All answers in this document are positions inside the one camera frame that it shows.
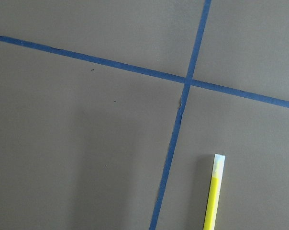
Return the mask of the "yellow highlighter pen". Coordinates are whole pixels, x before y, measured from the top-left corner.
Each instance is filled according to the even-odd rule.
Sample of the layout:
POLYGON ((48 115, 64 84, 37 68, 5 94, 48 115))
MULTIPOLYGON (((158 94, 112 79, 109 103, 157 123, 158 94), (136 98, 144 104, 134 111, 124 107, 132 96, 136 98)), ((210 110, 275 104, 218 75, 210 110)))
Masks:
POLYGON ((204 230, 215 229, 224 164, 225 164, 225 156, 221 154, 215 154, 207 200, 207 207, 205 212, 205 219, 203 226, 204 230))

